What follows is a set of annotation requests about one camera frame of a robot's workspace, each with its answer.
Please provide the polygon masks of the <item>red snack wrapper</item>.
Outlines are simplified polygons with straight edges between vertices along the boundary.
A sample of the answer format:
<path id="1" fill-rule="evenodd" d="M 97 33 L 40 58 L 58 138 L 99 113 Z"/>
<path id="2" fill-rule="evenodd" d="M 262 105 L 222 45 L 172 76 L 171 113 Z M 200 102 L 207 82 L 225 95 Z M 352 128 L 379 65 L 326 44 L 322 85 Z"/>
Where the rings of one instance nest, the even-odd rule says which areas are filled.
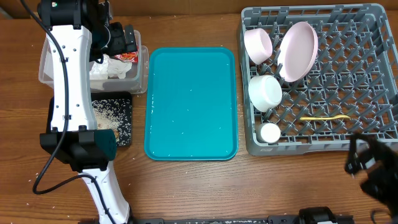
<path id="1" fill-rule="evenodd" d="M 114 58 L 118 59 L 122 62 L 137 63 L 139 54 L 138 54 L 138 52 L 128 52 L 128 53 L 115 55 Z"/>

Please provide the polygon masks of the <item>white napkin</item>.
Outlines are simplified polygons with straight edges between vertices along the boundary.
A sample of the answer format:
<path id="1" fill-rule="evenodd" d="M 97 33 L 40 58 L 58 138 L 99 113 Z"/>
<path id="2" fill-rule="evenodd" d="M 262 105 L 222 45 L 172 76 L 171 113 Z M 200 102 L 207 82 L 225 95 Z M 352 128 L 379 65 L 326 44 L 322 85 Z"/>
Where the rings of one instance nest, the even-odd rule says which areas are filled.
<path id="1" fill-rule="evenodd" d="M 131 62 L 123 62 L 105 55 L 103 63 L 93 62 L 90 70 L 90 80 L 123 79 L 131 68 Z"/>

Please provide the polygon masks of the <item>yellow plastic spoon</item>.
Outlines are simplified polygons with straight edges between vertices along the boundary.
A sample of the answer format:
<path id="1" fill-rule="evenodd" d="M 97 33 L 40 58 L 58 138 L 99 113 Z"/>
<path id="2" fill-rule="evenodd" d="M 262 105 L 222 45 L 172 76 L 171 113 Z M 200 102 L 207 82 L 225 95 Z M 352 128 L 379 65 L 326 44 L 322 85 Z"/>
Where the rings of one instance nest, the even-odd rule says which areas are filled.
<path id="1" fill-rule="evenodd" d="M 347 116 L 345 114 L 339 114 L 336 116 L 330 116 L 330 117 L 301 117 L 299 120 L 301 121 L 329 121 L 329 120 L 335 120 L 335 119 L 351 119 L 350 116 Z"/>

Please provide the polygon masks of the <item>small white cup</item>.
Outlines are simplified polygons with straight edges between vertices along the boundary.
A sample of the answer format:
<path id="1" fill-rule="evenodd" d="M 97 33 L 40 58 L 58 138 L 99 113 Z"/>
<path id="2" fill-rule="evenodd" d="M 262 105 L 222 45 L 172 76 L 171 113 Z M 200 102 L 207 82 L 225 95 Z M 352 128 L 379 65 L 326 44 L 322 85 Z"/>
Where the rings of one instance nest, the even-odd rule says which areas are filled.
<path id="1" fill-rule="evenodd" d="M 262 123 L 256 127 L 257 140 L 260 142 L 276 143 L 280 135 L 280 128 L 274 123 Z"/>

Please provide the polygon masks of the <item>brown food scrap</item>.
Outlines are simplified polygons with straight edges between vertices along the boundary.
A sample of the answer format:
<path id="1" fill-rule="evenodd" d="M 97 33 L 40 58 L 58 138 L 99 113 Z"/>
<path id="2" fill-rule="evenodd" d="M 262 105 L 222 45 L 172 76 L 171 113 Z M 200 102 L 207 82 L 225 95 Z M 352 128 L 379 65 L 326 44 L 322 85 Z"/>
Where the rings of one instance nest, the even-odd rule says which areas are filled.
<path id="1" fill-rule="evenodd" d="M 114 133 L 116 140 L 119 141 L 119 132 L 116 129 L 114 129 L 113 133 Z"/>

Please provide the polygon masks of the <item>cream green bowl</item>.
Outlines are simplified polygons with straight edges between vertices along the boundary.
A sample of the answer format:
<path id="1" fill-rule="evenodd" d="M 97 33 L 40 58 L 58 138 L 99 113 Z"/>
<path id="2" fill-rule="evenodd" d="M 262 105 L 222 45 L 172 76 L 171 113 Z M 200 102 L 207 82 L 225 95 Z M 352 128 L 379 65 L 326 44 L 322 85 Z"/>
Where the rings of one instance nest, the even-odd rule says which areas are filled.
<path id="1" fill-rule="evenodd" d="M 249 98 L 260 112 L 275 108 L 282 101 L 282 89 L 271 75 L 253 77 L 248 86 Z"/>

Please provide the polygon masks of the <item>large white plate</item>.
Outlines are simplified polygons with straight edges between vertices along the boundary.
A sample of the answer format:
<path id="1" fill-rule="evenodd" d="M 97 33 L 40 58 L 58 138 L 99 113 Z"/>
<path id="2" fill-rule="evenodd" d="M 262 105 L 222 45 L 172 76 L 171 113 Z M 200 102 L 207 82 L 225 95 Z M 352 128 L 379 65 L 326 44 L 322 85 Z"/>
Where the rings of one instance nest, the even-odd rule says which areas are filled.
<path id="1" fill-rule="evenodd" d="M 318 36 L 307 22 L 294 24 L 285 34 L 279 47 L 277 64 L 279 75 L 286 82 L 303 78 L 313 67 L 318 51 Z"/>

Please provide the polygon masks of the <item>pink bowl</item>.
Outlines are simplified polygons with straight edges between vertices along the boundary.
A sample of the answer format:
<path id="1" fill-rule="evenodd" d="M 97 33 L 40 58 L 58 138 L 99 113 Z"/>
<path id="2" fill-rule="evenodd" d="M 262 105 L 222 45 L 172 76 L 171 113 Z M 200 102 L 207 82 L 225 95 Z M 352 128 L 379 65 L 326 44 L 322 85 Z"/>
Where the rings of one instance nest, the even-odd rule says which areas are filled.
<path id="1" fill-rule="evenodd" d="M 244 33 L 244 46 L 249 58 L 257 65 L 265 62 L 273 53 L 271 38 L 261 28 Z"/>

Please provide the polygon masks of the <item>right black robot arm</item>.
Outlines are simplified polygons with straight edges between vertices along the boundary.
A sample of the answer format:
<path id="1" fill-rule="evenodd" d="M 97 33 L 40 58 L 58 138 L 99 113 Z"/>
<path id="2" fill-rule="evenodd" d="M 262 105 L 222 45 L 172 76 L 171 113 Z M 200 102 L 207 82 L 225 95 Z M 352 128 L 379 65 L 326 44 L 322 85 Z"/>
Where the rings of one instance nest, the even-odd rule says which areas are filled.
<path id="1" fill-rule="evenodd" d="M 361 170 L 368 174 L 361 190 L 386 205 L 391 222 L 397 223 L 397 153 L 377 139 L 354 133 L 349 140 L 345 172 L 354 176 Z"/>

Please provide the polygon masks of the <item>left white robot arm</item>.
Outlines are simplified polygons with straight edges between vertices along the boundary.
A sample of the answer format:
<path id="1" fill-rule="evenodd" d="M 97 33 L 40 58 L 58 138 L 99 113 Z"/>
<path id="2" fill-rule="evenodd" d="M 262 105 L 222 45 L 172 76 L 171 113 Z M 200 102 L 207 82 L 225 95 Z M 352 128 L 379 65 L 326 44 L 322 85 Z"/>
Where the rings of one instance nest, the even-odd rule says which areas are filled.
<path id="1" fill-rule="evenodd" d="M 85 182 L 100 223 L 132 223 L 113 166 L 116 137 L 95 118 L 89 65 L 136 51 L 134 29 L 111 20 L 109 2 L 44 0 L 34 19 L 46 33 L 53 66 L 51 121 L 40 145 Z"/>

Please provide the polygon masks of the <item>black waste tray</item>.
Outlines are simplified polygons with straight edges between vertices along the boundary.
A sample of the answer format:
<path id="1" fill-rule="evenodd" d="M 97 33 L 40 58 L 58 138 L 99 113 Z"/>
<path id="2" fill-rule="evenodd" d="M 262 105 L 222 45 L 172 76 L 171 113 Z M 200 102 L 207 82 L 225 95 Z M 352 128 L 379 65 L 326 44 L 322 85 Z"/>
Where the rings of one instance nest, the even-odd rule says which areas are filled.
<path id="1" fill-rule="evenodd" d="M 56 96 L 50 102 L 47 129 L 40 135 L 43 149 L 57 144 L 69 147 L 128 146 L 132 138 L 132 95 L 126 91 L 89 94 L 69 93 L 68 126 L 61 140 L 65 121 L 65 102 Z"/>

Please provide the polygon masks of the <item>grey dishwasher rack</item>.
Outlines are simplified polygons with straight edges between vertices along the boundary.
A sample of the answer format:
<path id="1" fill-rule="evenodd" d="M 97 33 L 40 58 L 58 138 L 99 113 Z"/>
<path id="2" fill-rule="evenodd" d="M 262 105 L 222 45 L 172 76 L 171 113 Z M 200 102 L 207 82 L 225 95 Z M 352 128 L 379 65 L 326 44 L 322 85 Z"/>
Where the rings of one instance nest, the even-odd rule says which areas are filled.
<path id="1" fill-rule="evenodd" d="M 289 83 L 277 64 L 280 44 L 298 22 L 309 23 L 318 36 L 318 53 L 310 72 Z M 376 3 L 317 6 L 247 7 L 238 35 L 264 29 L 273 54 L 253 64 L 239 49 L 244 87 L 256 76 L 272 75 L 282 87 L 281 104 L 257 110 L 243 91 L 246 149 L 254 156 L 345 151 L 353 133 L 363 133 L 397 148 L 397 49 L 385 9 Z M 301 121 L 301 117 L 351 119 Z M 281 131 L 273 144 L 257 140 L 256 127 L 274 123 Z"/>

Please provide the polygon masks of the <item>clear plastic bin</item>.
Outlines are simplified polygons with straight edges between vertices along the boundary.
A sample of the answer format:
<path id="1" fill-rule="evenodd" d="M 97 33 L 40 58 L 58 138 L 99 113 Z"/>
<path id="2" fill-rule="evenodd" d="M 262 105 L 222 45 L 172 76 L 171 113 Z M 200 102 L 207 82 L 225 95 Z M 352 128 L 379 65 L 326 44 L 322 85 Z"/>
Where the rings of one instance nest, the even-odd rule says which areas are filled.
<path id="1" fill-rule="evenodd" d="M 91 92 L 128 91 L 131 94 L 145 93 L 147 90 L 147 76 L 149 69 L 149 53 L 145 45 L 141 44 L 141 34 L 134 30 L 136 44 L 139 52 L 138 62 L 133 63 L 126 77 L 122 79 L 109 78 L 106 80 L 90 80 Z M 39 65 L 39 81 L 53 88 L 52 54 L 47 39 L 41 53 Z"/>

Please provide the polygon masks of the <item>spilled white rice pile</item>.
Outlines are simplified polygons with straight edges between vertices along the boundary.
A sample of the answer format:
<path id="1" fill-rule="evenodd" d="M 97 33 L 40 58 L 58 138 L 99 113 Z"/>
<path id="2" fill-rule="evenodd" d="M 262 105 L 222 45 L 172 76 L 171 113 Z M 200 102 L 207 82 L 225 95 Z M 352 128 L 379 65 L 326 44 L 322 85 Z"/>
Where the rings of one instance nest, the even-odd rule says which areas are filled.
<path id="1" fill-rule="evenodd" d="M 129 146 L 132 141 L 132 105 L 130 99 L 93 100 L 93 111 L 98 129 L 116 129 L 118 147 Z"/>

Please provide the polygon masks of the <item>teal plastic tray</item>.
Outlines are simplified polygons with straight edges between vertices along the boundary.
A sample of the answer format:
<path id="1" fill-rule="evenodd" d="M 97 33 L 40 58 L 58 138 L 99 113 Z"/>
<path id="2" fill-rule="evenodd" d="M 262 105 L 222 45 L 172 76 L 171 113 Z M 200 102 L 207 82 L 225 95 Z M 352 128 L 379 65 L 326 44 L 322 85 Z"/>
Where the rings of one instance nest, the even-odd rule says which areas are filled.
<path id="1" fill-rule="evenodd" d="M 149 62 L 144 150 L 155 161 L 227 161 L 239 148 L 235 58 L 164 47 Z"/>

